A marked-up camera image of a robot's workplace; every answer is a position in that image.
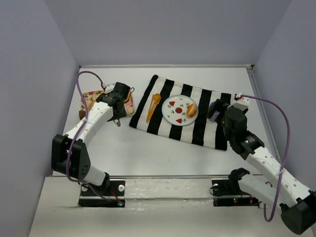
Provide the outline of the glossy oval bun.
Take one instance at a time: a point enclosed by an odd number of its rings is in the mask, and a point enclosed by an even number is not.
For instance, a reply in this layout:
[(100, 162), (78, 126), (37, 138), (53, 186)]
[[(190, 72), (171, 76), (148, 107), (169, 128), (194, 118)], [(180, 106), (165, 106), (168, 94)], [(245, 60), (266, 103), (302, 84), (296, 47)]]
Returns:
[(187, 117), (192, 118), (198, 113), (198, 107), (195, 103), (192, 103), (187, 108)]

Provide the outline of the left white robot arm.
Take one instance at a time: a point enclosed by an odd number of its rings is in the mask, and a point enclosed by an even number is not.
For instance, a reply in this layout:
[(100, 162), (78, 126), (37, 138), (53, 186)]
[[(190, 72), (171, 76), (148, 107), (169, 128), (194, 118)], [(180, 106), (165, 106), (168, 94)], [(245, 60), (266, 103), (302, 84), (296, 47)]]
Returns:
[(100, 195), (107, 192), (110, 176), (91, 164), (87, 147), (106, 122), (113, 121), (120, 126), (119, 119), (125, 112), (124, 102), (129, 93), (129, 86), (117, 82), (112, 91), (96, 98), (74, 128), (64, 135), (57, 134), (52, 140), (51, 168), (72, 181), (85, 183)]

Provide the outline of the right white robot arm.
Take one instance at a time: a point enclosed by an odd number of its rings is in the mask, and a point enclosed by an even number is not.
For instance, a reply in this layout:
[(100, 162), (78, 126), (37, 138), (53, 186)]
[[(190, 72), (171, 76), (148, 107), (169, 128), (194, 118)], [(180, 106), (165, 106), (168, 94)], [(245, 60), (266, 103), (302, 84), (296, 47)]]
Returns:
[(222, 129), (232, 150), (255, 167), (267, 180), (261, 183), (249, 171), (239, 168), (229, 175), (231, 184), (256, 197), (271, 213), (281, 209), (288, 229), (300, 235), (316, 222), (316, 193), (302, 184), (279, 163), (265, 144), (247, 129), (246, 112), (251, 96), (238, 94), (233, 104), (217, 99), (210, 104), (207, 118)]

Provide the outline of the dark brown chocolate bread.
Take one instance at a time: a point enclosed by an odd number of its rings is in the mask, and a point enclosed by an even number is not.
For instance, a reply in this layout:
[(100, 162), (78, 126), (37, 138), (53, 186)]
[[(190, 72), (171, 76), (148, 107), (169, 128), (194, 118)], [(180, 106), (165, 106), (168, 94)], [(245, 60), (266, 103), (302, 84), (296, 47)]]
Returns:
[(86, 111), (80, 110), (80, 111), (79, 111), (79, 119), (82, 120), (82, 119), (85, 118), (85, 116), (86, 116)]

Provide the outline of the black white striped cloth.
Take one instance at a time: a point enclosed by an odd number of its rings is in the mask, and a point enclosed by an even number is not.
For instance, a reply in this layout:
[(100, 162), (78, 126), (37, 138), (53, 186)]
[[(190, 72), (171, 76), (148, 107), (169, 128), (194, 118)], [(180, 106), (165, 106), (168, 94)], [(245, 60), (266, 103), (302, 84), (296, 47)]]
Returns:
[[(151, 120), (146, 123), (152, 95), (156, 93), (161, 95), (161, 101), (157, 105)], [(186, 126), (179, 123), (172, 125), (164, 118), (162, 105), (170, 96), (174, 95), (188, 96), (197, 103), (198, 115), (193, 123)], [(228, 145), (222, 127), (206, 118), (209, 106), (216, 99), (222, 99), (226, 103), (230, 103), (232, 95), (153, 75), (135, 114), (130, 120), (129, 126), (150, 134), (225, 151)]]

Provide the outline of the sugared bagel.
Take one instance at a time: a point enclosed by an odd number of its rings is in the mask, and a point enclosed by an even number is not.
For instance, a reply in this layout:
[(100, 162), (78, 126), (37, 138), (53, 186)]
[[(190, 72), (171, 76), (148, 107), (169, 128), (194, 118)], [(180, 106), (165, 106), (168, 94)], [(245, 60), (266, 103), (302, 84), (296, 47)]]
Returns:
[(89, 110), (89, 111), (92, 109), (94, 103), (95, 103), (95, 102), (93, 101), (93, 102), (91, 102), (91, 103), (89, 104), (89, 106), (88, 106), (88, 110)]

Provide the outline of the floral serving tray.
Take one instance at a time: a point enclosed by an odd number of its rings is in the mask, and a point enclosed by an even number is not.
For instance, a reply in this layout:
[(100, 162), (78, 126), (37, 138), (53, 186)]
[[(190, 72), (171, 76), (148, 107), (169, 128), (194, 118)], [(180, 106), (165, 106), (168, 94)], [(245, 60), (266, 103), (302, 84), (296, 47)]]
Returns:
[[(132, 97), (132, 93), (134, 91), (134, 88), (130, 89), (130, 92), (128, 94), (128, 98), (124, 101), (124, 108), (125, 108), (125, 113), (126, 113), (126, 117), (128, 116), (132, 116), (135, 113), (134, 110), (134, 103), (133, 103), (133, 97)], [(85, 102), (87, 104), (87, 106), (89, 106), (89, 104), (93, 101), (96, 100), (96, 98), (101, 95), (103, 91), (102, 90), (96, 90), (96, 91), (91, 91), (91, 92), (85, 92), (83, 94), (83, 97), (85, 99)], [(83, 100), (81, 101), (81, 108), (80, 110), (84, 110), (85, 111), (85, 106), (83, 104)]]

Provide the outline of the orange plastic spoon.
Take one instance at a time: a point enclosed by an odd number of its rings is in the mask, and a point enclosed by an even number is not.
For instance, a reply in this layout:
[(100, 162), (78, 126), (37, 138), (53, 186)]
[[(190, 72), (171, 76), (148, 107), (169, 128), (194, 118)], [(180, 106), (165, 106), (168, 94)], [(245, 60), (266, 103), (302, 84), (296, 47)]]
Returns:
[(155, 95), (155, 99), (161, 99), (161, 95), (160, 94), (158, 94), (158, 93), (156, 93), (156, 94), (154, 94)]

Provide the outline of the watermelon pattern plate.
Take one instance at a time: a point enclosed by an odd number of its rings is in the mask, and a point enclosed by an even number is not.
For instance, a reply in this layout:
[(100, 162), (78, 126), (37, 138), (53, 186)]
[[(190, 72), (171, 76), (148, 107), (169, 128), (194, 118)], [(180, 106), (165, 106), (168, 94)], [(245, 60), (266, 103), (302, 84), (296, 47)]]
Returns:
[(189, 105), (196, 102), (185, 95), (173, 95), (168, 97), (161, 108), (163, 117), (171, 125), (175, 126), (187, 126), (192, 124), (198, 117), (197, 114), (189, 118), (187, 117), (187, 108)]

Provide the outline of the metal table rail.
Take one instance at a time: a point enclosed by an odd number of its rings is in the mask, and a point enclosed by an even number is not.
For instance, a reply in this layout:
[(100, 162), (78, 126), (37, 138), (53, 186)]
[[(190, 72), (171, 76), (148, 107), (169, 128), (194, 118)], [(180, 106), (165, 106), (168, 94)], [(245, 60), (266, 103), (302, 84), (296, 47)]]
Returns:
[(157, 64), (157, 65), (85, 65), (79, 66), (80, 69), (106, 69), (106, 68), (245, 68), (252, 70), (253, 67), (250, 64), (197, 64), (197, 65), (185, 65), (185, 64)]

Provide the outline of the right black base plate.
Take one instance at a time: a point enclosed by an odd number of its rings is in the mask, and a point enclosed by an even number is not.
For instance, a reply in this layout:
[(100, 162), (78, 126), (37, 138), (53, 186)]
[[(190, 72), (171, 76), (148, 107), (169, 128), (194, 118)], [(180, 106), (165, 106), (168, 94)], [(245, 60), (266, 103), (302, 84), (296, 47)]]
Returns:
[(241, 191), (240, 188), (229, 179), (212, 180), (209, 192), (213, 197), (214, 207), (260, 207), (261, 204), (257, 198)]

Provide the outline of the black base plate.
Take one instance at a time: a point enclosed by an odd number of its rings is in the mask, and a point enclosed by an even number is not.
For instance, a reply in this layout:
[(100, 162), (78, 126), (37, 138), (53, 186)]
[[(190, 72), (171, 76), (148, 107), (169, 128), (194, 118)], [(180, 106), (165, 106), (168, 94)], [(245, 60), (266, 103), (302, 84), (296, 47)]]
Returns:
[(261, 204), (257, 198), (241, 191), (240, 188), (229, 179), (212, 180), (209, 192), (213, 197), (214, 207), (260, 207)]
[(109, 188), (102, 191), (100, 187), (93, 187), (103, 198), (97, 196), (86, 184), (80, 185), (78, 205), (80, 207), (124, 208), (125, 180), (111, 179)]

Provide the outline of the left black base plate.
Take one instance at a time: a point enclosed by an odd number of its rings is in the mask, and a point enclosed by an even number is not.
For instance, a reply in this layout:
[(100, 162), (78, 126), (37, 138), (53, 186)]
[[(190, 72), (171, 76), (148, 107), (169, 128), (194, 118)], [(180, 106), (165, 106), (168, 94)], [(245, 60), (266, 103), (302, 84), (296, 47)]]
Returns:
[(100, 187), (93, 187), (103, 198), (97, 196), (86, 184), (80, 185), (78, 205), (80, 207), (124, 208), (125, 180), (111, 179), (109, 188), (102, 191)]

